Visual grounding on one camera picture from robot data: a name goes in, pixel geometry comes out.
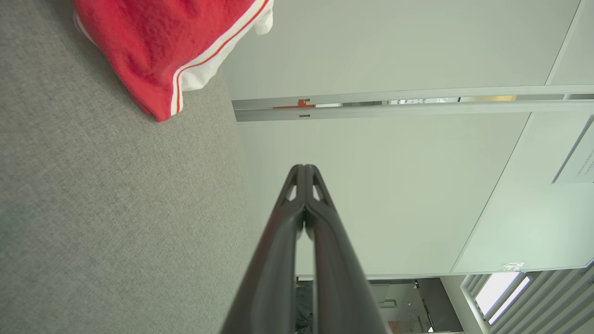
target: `window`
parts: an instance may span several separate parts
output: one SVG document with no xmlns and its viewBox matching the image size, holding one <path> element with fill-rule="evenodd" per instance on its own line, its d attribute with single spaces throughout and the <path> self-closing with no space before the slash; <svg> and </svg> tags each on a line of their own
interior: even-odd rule
<svg viewBox="0 0 594 334">
<path fill-rule="evenodd" d="M 474 275 L 466 289 L 485 321 L 494 324 L 522 294 L 530 276 L 520 272 Z"/>
</svg>

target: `gray carpet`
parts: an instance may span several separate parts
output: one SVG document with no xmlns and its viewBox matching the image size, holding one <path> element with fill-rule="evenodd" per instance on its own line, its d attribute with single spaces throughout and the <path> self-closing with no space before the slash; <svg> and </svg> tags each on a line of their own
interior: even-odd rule
<svg viewBox="0 0 594 334">
<path fill-rule="evenodd" d="M 224 78 L 156 123 L 72 11 L 0 11 L 0 332 L 216 333 L 262 225 Z"/>
</svg>

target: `paper notice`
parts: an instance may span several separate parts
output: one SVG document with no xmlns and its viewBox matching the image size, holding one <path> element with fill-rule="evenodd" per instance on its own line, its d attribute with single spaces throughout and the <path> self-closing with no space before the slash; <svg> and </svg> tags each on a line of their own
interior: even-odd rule
<svg viewBox="0 0 594 334">
<path fill-rule="evenodd" d="M 594 182 L 594 125 L 591 116 L 554 182 Z"/>
</svg>

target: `orange stripe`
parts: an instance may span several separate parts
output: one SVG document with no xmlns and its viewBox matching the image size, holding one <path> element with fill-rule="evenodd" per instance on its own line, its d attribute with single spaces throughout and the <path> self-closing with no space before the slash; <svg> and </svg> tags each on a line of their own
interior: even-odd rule
<svg viewBox="0 0 594 334">
<path fill-rule="evenodd" d="M 182 74 L 182 72 L 183 72 L 183 71 L 185 71 L 185 70 L 187 70 L 187 69 L 189 69 L 189 68 L 191 68 L 191 67 L 196 67 L 196 66 L 202 65 L 202 64 L 204 64 L 205 62 L 207 62 L 207 61 L 209 61 L 209 60 L 213 59 L 213 57 L 214 57 L 214 56 L 218 55 L 218 54 L 219 54 L 219 52 L 220 52 L 220 51 L 221 51 L 221 50 L 222 50 L 222 49 L 225 47 L 225 45 L 227 45 L 227 43 L 229 43 L 229 41 L 230 41 L 230 40 L 232 40 L 232 39 L 233 39 L 235 36 L 237 36 L 237 35 L 238 35 L 238 34 L 239 34 L 239 33 L 240 33 L 240 32 L 241 32 L 243 29 L 245 29 L 245 28 L 246 28 L 246 27 L 247 27 L 247 26 L 248 26 L 250 23 L 252 23 L 252 21 L 254 21 L 254 19 L 255 19 L 255 18 L 256 18 L 256 17 L 257 17 L 257 16 L 258 16 L 258 15 L 259 15 L 261 12 L 262 12 L 262 10 L 263 10 L 263 9 L 264 9 L 264 7 L 266 6 L 266 4 L 268 4 L 268 0 L 264 0 L 264 3 L 262 4 L 262 7 L 260 7 L 260 9 L 259 9 L 259 10 L 256 12 L 256 14 L 255 14 L 255 15 L 254 15 L 252 18 L 250 18 L 250 19 L 249 19 L 249 21 L 248 21 L 246 24 L 244 24 L 244 26 L 243 26 L 243 27 L 241 27 L 241 29 L 239 29 L 239 30 L 238 30 L 238 31 L 237 31 L 237 32 L 236 32 L 236 33 L 235 33 L 233 36 L 231 36 L 231 37 L 230 37 L 228 40 L 226 40 L 226 41 L 225 41 L 225 43 L 223 43 L 223 44 L 222 44 L 222 45 L 221 45 L 221 46 L 220 46 L 220 47 L 217 49 L 217 51 L 215 51 L 215 53 L 213 53 L 213 54 L 212 54 L 212 56 L 208 57 L 208 59 L 206 59 L 205 61 L 203 61 L 203 62 L 201 62 L 201 63 L 199 63 L 199 64 L 195 64 L 195 65 L 192 65 L 192 66 L 188 66 L 188 67 L 184 68 L 183 70 L 181 70 L 181 71 L 178 73 L 178 75 L 177 75 L 177 78 L 175 78 L 175 84 L 176 84 L 176 86 L 177 86 L 177 88 L 178 88 L 177 106 L 176 106 L 176 110 L 175 110 L 175 113 L 176 113 L 176 114 L 179 112 L 179 95 L 180 95 L 180 91 L 179 91 L 179 76 Z"/>
</svg>

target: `red cloth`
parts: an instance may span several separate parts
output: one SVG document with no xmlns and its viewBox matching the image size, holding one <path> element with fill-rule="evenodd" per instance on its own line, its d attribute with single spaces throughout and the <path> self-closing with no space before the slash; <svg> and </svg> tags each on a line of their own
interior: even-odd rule
<svg viewBox="0 0 594 334">
<path fill-rule="evenodd" d="M 208 66 L 225 47 L 233 48 L 236 41 L 230 42 L 254 24 L 271 0 L 74 0 L 74 4 L 79 30 L 105 54 L 140 108 L 162 122 L 181 110 L 180 75 L 185 69 Z"/>
</svg>

